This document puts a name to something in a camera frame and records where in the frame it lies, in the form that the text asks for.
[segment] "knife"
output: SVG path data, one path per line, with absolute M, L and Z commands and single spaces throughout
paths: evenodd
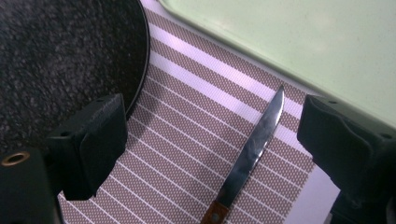
M 216 200 L 210 204 L 201 220 L 202 224 L 223 223 L 233 200 L 245 185 L 250 172 L 264 152 L 264 147 L 279 123 L 284 104 L 284 88 L 280 86 L 259 122 L 246 141 L 233 169 L 225 179 Z

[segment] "white stripe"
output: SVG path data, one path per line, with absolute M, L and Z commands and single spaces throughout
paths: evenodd
M 218 104 L 223 105 L 224 107 L 233 111 L 235 114 L 239 115 L 241 118 L 246 119 L 253 124 L 256 124 L 262 115 L 259 111 L 255 110 L 249 105 L 244 104 L 228 93 L 202 80 L 177 64 L 172 63 L 154 51 L 151 52 L 150 62 L 159 69 L 162 69 L 165 73 L 179 79 L 203 95 L 209 97 Z M 310 154 L 298 142 L 296 133 L 289 130 L 285 126 L 278 124 L 274 136 L 289 146 L 303 152 L 305 155 L 310 156 Z
M 119 223 L 113 216 L 111 216 L 105 209 L 103 209 L 99 204 L 93 201 L 92 198 L 90 198 L 90 202 L 93 203 L 96 207 L 98 207 L 102 212 L 104 212 L 108 217 L 110 217 L 113 221 L 116 223 Z
M 218 87 L 210 84 L 209 82 L 199 78 L 195 74 L 186 70 L 183 67 L 169 61 L 162 55 L 155 51 L 150 53 L 150 62 L 154 66 L 162 69 L 167 74 L 179 79 L 181 82 L 192 87 L 218 104 L 223 105 L 241 118 L 255 124 L 259 120 L 261 113 L 251 106 L 241 102 L 235 97 L 231 96 L 225 91 L 222 91 Z
M 127 151 L 129 154 L 131 154 L 132 156 L 136 157 L 138 160 L 142 161 L 143 163 L 145 163 L 145 165 L 147 165 L 151 170 L 153 170 L 155 173 L 159 174 L 160 176 L 162 176 L 164 179 L 166 179 L 167 181 L 171 182 L 172 185 L 176 186 L 178 189 L 180 189 L 181 191 L 185 192 L 186 194 L 188 194 L 190 197 L 192 197 L 196 202 L 200 203 L 202 206 L 206 206 L 203 202 L 201 202 L 199 199 L 197 199 L 195 196 L 193 196 L 192 194 L 190 194 L 188 191 L 184 190 L 180 185 L 178 185 L 177 183 L 175 183 L 175 181 L 171 180 L 168 176 L 163 175 L 163 173 L 159 172 L 157 169 L 155 169 L 154 167 L 152 167 L 150 164 L 148 164 L 146 161 L 144 161 L 143 159 L 141 159 L 140 157 L 138 157 L 136 154 L 134 154 L 131 150 Z
M 77 207 L 75 207 L 72 203 L 70 203 L 69 201 L 66 200 L 66 198 L 62 195 L 59 194 L 59 196 L 68 204 L 70 204 L 70 206 L 72 206 L 76 211 L 78 211 L 83 217 L 85 217 L 85 219 L 87 219 L 89 222 L 94 223 L 90 218 L 88 218 L 87 216 L 85 216 L 85 214 L 83 212 L 81 212 Z
M 136 119 L 136 118 L 132 118 L 134 120 L 136 120 L 138 123 L 140 123 L 141 125 L 145 125 L 144 123 L 142 123 L 140 120 Z M 184 155 L 188 156 L 189 158 L 191 158 L 192 160 L 196 161 L 197 163 L 199 163 L 200 165 L 204 166 L 208 171 L 210 171 L 212 174 L 216 175 L 217 177 L 221 178 L 222 180 L 224 180 L 225 178 L 220 175 L 218 172 L 214 171 L 213 169 L 211 169 L 210 167 L 208 167 L 207 165 L 203 164 L 201 161 L 198 161 L 196 158 L 194 158 L 192 155 L 190 155 L 189 153 L 185 152 L 182 148 L 178 147 L 177 145 L 175 145 L 173 142 L 169 141 L 168 139 L 166 139 L 165 137 L 163 137 L 162 135 L 160 135 L 159 133 L 155 132 L 154 130 L 152 130 L 149 126 L 146 126 L 146 128 L 150 131 L 152 131 L 153 133 L 155 133 L 156 135 L 158 135 L 159 137 L 161 137 L 161 139 L 163 139 L 164 141 L 166 141 L 167 143 L 169 143 L 170 145 L 172 145 L 174 148 L 176 148 L 177 150 L 179 150 L 180 152 L 182 152 Z
M 245 194 L 253 199 L 253 201 L 256 201 L 257 203 L 261 204 L 262 206 L 266 207 L 268 210 L 270 210 L 271 212 L 275 213 L 277 216 L 282 217 L 282 218 L 286 218 L 285 216 L 283 216 L 282 214 L 278 213 L 275 209 L 273 209 L 272 207 L 268 206 L 265 203 L 262 203 L 260 200 L 258 200 L 257 198 L 253 197 L 251 194 L 245 192 Z
M 153 211 L 155 211 L 155 213 L 157 213 L 158 215 L 160 215 L 161 217 L 165 218 L 166 220 L 168 220 L 169 222 L 172 222 L 171 220 L 169 220 L 167 217 L 165 217 L 162 213 L 158 212 L 157 209 L 153 208 L 149 203 L 147 203 L 145 200 L 143 200 L 142 198 L 139 197 L 139 195 L 135 194 L 133 191 L 131 191 L 130 189 L 128 189 L 124 184 L 122 184 L 116 177 L 114 177 L 114 175 L 110 175 L 110 177 L 116 181 L 119 185 L 121 185 L 124 189 L 126 189 L 128 192 L 130 192 L 131 194 L 133 194 L 137 199 L 139 199 L 140 202 L 144 203 L 145 205 L 147 205 L 149 208 L 151 208 Z M 104 191 L 108 196 L 110 196 L 114 201 L 116 201 L 119 205 L 121 205 L 123 208 L 125 208 L 129 213 L 131 213 L 134 217 L 137 217 L 137 219 L 139 219 L 141 222 L 146 223 L 142 218 L 140 218 L 137 214 L 135 214 L 131 209 L 129 209 L 128 207 L 126 207 L 123 203 L 121 203 L 118 199 L 116 199 L 115 197 L 113 197 L 109 192 L 107 192 L 105 189 L 102 188 L 102 191 Z
M 301 167 L 297 166 L 296 164 L 292 163 L 291 161 L 288 161 L 288 160 L 286 160 L 285 158 L 283 158 L 283 157 L 277 155 L 273 150 L 271 150 L 271 148 L 268 148 L 268 147 L 267 147 L 267 148 L 266 148 L 266 151 L 267 151 L 268 153 L 273 154 L 274 156 L 276 156 L 276 157 L 279 158 L 280 160 L 284 161 L 285 163 L 289 164 L 290 166 L 294 167 L 295 169 L 299 170 L 300 172 L 302 172 L 302 173 L 304 173 L 304 174 L 306 174 L 306 175 L 309 174 L 309 173 L 308 173 L 307 171 L 305 171 L 303 168 L 301 168 Z
M 218 120 L 219 122 L 221 122 L 221 123 L 227 125 L 228 127 L 232 128 L 233 131 L 235 131 L 235 132 L 241 134 L 243 137 L 248 138 L 247 135 L 241 133 L 240 131 L 238 131 L 238 130 L 235 129 L 234 127 L 232 127 L 232 126 L 230 126 L 229 124 L 225 123 L 224 121 L 220 120 L 219 118 L 217 118 L 217 117 L 215 117 L 215 116 L 209 114 L 207 111 L 203 110 L 203 109 L 202 109 L 201 107 L 199 107 L 198 105 L 195 105 L 194 103 L 190 102 L 188 99 L 186 99 L 186 98 L 184 98 L 183 96 L 179 95 L 177 92 L 174 92 L 174 91 L 170 90 L 169 88 L 165 87 L 163 84 L 161 84 L 161 83 L 158 82 L 157 80 L 153 79 L 152 77 L 149 77 L 149 79 L 151 79 L 153 82 L 156 82 L 158 85 L 161 85 L 162 87 L 164 87 L 164 88 L 167 89 L 168 91 L 172 92 L 173 94 L 176 94 L 177 96 L 179 96 L 180 98 L 182 98 L 183 100 L 185 100 L 185 101 L 188 102 L 189 104 L 193 105 L 194 107 L 196 107 L 196 108 L 200 109 L 201 111 L 205 112 L 206 114 L 208 114 L 208 115 L 211 116 L 212 118 L 214 118 L 214 119 Z M 168 107 L 171 108 L 172 110 L 176 111 L 178 114 L 182 115 L 182 116 L 185 117 L 186 119 L 191 120 L 190 118 L 186 117 L 184 114 L 180 113 L 179 111 L 177 111 L 176 109 L 174 109 L 172 106 L 166 104 L 166 103 L 163 102 L 161 99 L 159 99 L 158 97 L 152 95 L 152 94 L 149 93 L 148 91 L 143 90 L 143 92 L 145 92 L 146 94 L 148 94 L 148 95 L 150 95 L 151 97 L 155 98 L 156 100 L 160 101 L 162 104 L 168 106 Z M 278 158 L 280 158 L 282 161 L 284 161 L 284 162 L 286 162 L 286 163 L 292 165 L 292 166 L 295 167 L 296 169 L 299 169 L 300 171 L 302 171 L 302 172 L 308 174 L 307 171 L 305 171 L 304 169 L 300 168 L 300 167 L 297 166 L 296 164 L 294 164 L 294 163 L 292 163 L 292 162 L 286 160 L 285 158 L 283 158 L 283 157 L 277 155 L 277 154 L 276 154 L 274 151 L 272 151 L 271 149 L 269 149 L 269 148 L 267 148 L 267 149 L 268 149 L 268 151 L 269 151 L 270 153 L 276 155 L 276 156 L 277 156 Z
M 170 106 L 169 104 L 167 104 L 166 102 L 162 101 L 161 99 L 157 98 L 156 96 L 150 94 L 147 91 L 142 90 L 142 92 L 144 92 L 145 94 L 151 96 L 152 98 L 154 98 L 155 100 L 159 101 L 161 104 L 165 105 L 166 107 L 170 108 L 171 110 L 173 110 L 174 112 L 176 112 L 177 114 L 179 114 L 181 117 L 187 119 L 189 122 L 197 125 L 198 127 L 200 127 L 201 129 L 205 130 L 207 133 L 210 133 L 211 135 L 215 136 L 217 139 L 219 139 L 221 142 L 225 143 L 226 145 L 228 145 L 229 147 L 235 149 L 235 150 L 239 150 L 238 147 L 233 146 L 231 143 L 227 142 L 226 140 L 224 140 L 223 138 L 221 138 L 220 136 L 218 136 L 217 134 L 213 133 L 212 131 L 208 130 L 205 126 L 202 126 L 200 123 L 196 122 L 195 120 L 189 118 L 188 116 L 186 116 L 185 114 L 181 113 L 180 111 L 176 110 L 175 108 L 173 108 L 172 106 Z
M 157 117 L 158 119 L 162 120 L 163 122 L 165 122 L 166 124 L 168 124 L 169 126 L 171 126 L 172 128 L 176 129 L 179 133 L 182 133 L 183 135 L 187 136 L 188 138 L 190 138 L 192 141 L 196 142 L 197 144 L 199 144 L 201 147 L 205 148 L 207 151 L 215 154 L 218 158 L 220 158 L 222 161 L 227 162 L 230 165 L 233 165 L 231 161 L 227 161 L 225 160 L 223 157 L 221 157 L 219 154 L 217 154 L 216 152 L 212 151 L 210 148 L 205 147 L 204 145 L 202 145 L 200 142 L 198 142 L 197 140 L 195 140 L 194 138 L 190 137 L 189 135 L 183 133 L 180 129 L 178 129 L 177 127 L 175 127 L 174 125 L 170 124 L 169 122 L 167 122 L 166 120 L 162 119 L 161 117 L 159 117 L 158 115 L 152 113 L 151 111 L 149 111 L 147 108 L 145 108 L 144 106 L 142 106 L 141 104 L 138 103 L 139 106 L 141 106 L 142 108 L 144 108 L 145 110 L 147 110 L 150 114 L 152 114 L 153 116 Z M 283 180 L 289 182 L 290 184 L 292 184 L 294 187 L 300 189 L 300 187 L 298 185 L 296 185 L 295 183 L 291 182 L 290 180 L 288 180 L 286 177 L 284 177 L 282 174 L 272 170 L 271 168 L 267 167 L 265 164 L 263 164 L 262 162 L 259 162 L 260 166 L 265 167 L 265 169 L 269 170 L 270 172 L 274 173 L 275 175 L 281 177 Z M 276 192 L 274 189 L 266 186 L 264 183 L 262 183 L 260 180 L 256 179 L 255 177 L 251 177 L 253 180 L 257 181 L 260 185 L 265 186 L 266 188 L 268 188 L 269 190 L 271 190 L 273 193 L 279 195 L 281 198 L 284 198 L 285 200 L 289 201 L 289 199 L 285 198 L 283 195 L 279 194 L 278 192 Z
M 239 85 L 240 87 L 252 92 L 253 94 L 261 97 L 265 101 L 271 101 L 276 91 L 268 88 L 259 81 L 245 75 L 237 69 L 231 67 L 217 58 L 207 54 L 206 52 L 196 48 L 195 46 L 183 41 L 182 39 L 167 33 L 160 27 L 150 23 L 149 24 L 151 37 L 156 38 L 158 41 L 164 43 L 170 48 L 178 51 L 181 54 L 195 60 L 196 62 L 204 65 L 217 74 L 229 79 L 231 82 Z M 299 119 L 303 107 L 290 98 L 285 98 L 285 111 L 295 118 Z
M 215 151 L 213 151 L 212 149 L 210 149 L 209 147 L 206 147 L 205 145 L 203 145 L 201 142 L 197 141 L 196 139 L 194 139 L 193 137 L 189 136 L 186 133 L 183 133 L 178 127 L 175 127 L 173 124 L 169 123 L 168 121 L 164 120 L 163 118 L 161 118 L 160 116 L 158 116 L 157 114 L 154 114 L 153 112 L 149 111 L 147 108 L 145 108 L 143 105 L 137 103 L 137 105 L 139 105 L 140 107 L 142 107 L 143 109 L 145 109 L 146 111 L 148 111 L 150 114 L 152 114 L 154 117 L 160 119 L 161 121 L 163 121 L 164 123 L 166 123 L 167 125 L 169 125 L 170 127 L 172 127 L 173 129 L 175 129 L 178 133 L 183 134 L 184 136 L 188 137 L 191 141 L 193 141 L 194 143 L 198 144 L 200 147 L 206 149 L 206 151 L 211 152 L 212 154 L 214 154 L 216 157 L 218 157 L 219 159 L 221 159 L 222 161 L 228 163 L 229 165 L 233 165 L 230 161 L 225 160 L 221 155 L 219 155 L 218 153 L 216 153 Z
M 211 189 L 210 187 L 208 187 L 204 182 L 202 182 L 201 180 L 199 180 L 198 178 L 196 178 L 195 176 L 193 176 L 192 174 L 190 174 L 189 172 L 185 171 L 183 168 L 181 168 L 180 166 L 178 166 L 177 164 L 175 164 L 174 162 L 172 162 L 171 160 L 169 160 L 168 158 L 166 158 L 163 154 L 159 153 L 158 150 L 156 150 L 155 148 L 149 146 L 147 143 L 145 143 L 144 141 L 142 141 L 140 138 L 136 137 L 135 135 L 129 133 L 129 135 L 131 135 L 133 138 L 135 138 L 137 141 L 139 141 L 140 143 L 142 143 L 143 145 L 145 145 L 146 147 L 148 147 L 149 149 L 151 149 L 151 151 L 153 151 L 154 153 L 158 154 L 159 156 L 161 156 L 164 160 L 168 161 L 169 163 L 171 163 L 172 165 L 176 166 L 177 169 L 179 169 L 181 172 L 183 172 L 184 174 L 188 175 L 189 177 L 191 177 L 192 179 L 194 179 L 195 181 L 197 181 L 198 183 L 200 183 L 203 187 L 205 187 L 206 189 L 209 189 L 210 191 L 212 191 L 213 193 L 216 194 L 216 192 Z
M 278 124 L 274 133 L 274 136 L 280 141 L 286 143 L 287 145 L 299 150 L 304 153 L 308 157 L 312 157 L 312 155 L 305 150 L 305 148 L 300 144 L 297 140 L 297 135 L 294 131 L 286 128 L 285 126 Z
M 175 203 L 174 201 L 172 201 L 171 199 L 169 199 L 168 197 L 166 197 L 164 194 L 162 194 L 161 192 L 159 192 L 156 188 L 152 187 L 150 185 L 150 183 L 148 183 L 146 180 L 144 180 L 142 177 L 140 177 L 139 175 L 137 175 L 136 173 L 134 173 L 131 169 L 129 169 L 127 166 L 125 166 L 124 164 L 122 164 L 121 162 L 117 161 L 117 164 L 119 164 L 120 166 L 122 166 L 125 170 L 127 170 L 130 174 L 136 176 L 140 181 L 142 181 L 143 183 L 145 183 L 147 186 L 149 186 L 151 189 L 153 189 L 154 191 L 156 191 L 158 194 L 160 194 L 163 198 L 165 198 L 166 201 L 168 201 L 169 203 L 171 203 L 172 205 L 174 205 L 175 207 L 177 207 L 180 211 L 182 211 L 184 214 L 186 214 L 187 216 L 191 217 L 192 219 L 194 219 L 195 221 L 199 221 L 196 217 L 193 217 L 190 213 L 188 213 L 186 210 L 184 210 L 182 207 L 180 207 L 177 203 Z
M 251 219 L 254 220 L 255 223 L 262 223 L 261 221 L 259 221 L 257 218 L 255 218 L 253 215 L 249 214 L 247 211 L 243 210 L 241 207 L 239 207 L 238 205 L 234 205 L 234 208 L 238 209 L 239 211 L 241 211 L 243 214 L 245 214 L 247 217 L 250 217 Z
M 204 110 L 203 108 L 201 108 L 200 106 L 196 105 L 195 103 L 189 101 L 189 99 L 187 99 L 186 97 L 178 94 L 175 91 L 172 91 L 171 89 L 169 89 L 169 87 L 164 86 L 162 83 L 160 83 L 159 81 L 155 80 L 152 77 L 148 77 L 148 79 L 152 80 L 153 82 L 157 83 L 158 85 L 160 85 L 161 87 L 163 87 L 164 89 L 172 92 L 174 95 L 180 97 L 181 99 L 183 99 L 184 101 L 186 101 L 187 103 L 189 103 L 190 105 L 194 106 L 195 108 L 201 110 L 202 112 L 206 113 L 208 116 L 210 116 L 211 118 L 217 120 L 218 122 L 224 124 L 225 126 L 229 127 L 230 129 L 232 129 L 234 132 L 241 134 L 242 136 L 244 136 L 245 138 L 248 138 L 247 135 L 245 135 L 244 133 L 241 133 L 241 131 L 235 129 L 235 127 L 231 126 L 230 124 L 226 123 L 224 120 L 212 115 L 211 113 L 207 112 L 206 110 Z

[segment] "knife handle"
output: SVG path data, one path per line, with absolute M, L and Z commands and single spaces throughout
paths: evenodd
M 230 209 L 228 209 L 226 206 L 218 203 L 217 201 L 213 201 L 206 210 L 206 213 L 201 220 L 201 224 L 223 223 L 229 211 Z

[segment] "black round pad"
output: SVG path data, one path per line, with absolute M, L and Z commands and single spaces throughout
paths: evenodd
M 0 6 L 0 153 L 45 148 L 53 129 L 121 92 L 127 114 L 149 61 L 138 0 L 5 0 Z

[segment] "striped mat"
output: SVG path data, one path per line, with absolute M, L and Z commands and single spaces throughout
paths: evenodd
M 323 223 L 338 189 L 296 139 L 311 91 L 142 4 L 150 64 L 126 151 L 95 198 L 59 195 L 65 223 L 198 223 L 281 84 L 280 124 L 226 222 Z

